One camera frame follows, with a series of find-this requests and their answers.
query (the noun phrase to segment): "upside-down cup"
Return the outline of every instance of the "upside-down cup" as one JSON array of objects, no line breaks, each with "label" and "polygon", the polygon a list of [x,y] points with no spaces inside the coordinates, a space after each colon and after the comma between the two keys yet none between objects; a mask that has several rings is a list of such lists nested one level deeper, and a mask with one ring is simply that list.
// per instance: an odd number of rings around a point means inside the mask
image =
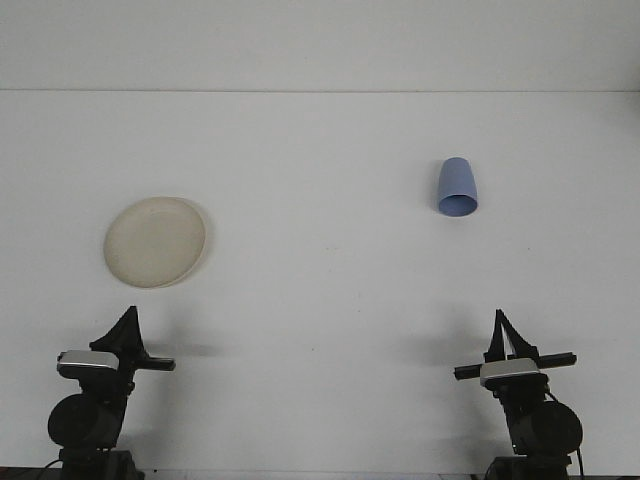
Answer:
[{"label": "upside-down cup", "polygon": [[453,157],[442,164],[438,183],[438,210],[449,217],[464,217],[478,208],[478,192],[471,166]]}]

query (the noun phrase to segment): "plate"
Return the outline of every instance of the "plate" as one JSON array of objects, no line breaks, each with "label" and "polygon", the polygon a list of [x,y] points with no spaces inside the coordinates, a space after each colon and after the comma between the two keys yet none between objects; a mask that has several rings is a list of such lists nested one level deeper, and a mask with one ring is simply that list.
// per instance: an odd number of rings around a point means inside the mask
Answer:
[{"label": "plate", "polygon": [[183,279],[204,249],[200,214],[180,198],[153,197],[124,210],[109,227],[104,258],[111,273],[141,288]]}]

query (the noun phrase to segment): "white plate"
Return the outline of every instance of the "white plate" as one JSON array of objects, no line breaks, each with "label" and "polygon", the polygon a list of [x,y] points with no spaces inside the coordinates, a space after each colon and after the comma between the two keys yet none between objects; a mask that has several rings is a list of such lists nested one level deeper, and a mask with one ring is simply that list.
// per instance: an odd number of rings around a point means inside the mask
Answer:
[{"label": "white plate", "polygon": [[109,270],[129,285],[163,287],[195,266],[206,232],[200,214],[179,198],[154,197],[124,210],[104,241]]}]

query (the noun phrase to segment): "cup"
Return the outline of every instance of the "cup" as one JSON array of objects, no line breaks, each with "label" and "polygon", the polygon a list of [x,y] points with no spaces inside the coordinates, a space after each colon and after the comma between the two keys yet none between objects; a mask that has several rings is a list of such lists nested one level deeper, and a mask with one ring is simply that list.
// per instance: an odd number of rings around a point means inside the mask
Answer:
[{"label": "cup", "polygon": [[478,208],[478,192],[471,165],[453,157],[442,164],[438,183],[438,210],[449,217],[464,217]]}]

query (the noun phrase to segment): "blue cup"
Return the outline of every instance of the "blue cup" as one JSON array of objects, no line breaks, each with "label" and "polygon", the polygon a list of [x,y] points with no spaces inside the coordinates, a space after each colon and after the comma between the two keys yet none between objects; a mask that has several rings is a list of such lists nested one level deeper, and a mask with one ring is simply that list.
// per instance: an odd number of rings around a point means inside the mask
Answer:
[{"label": "blue cup", "polygon": [[438,210],[449,217],[464,217],[478,208],[478,192],[471,165],[464,158],[445,161],[438,183]]}]

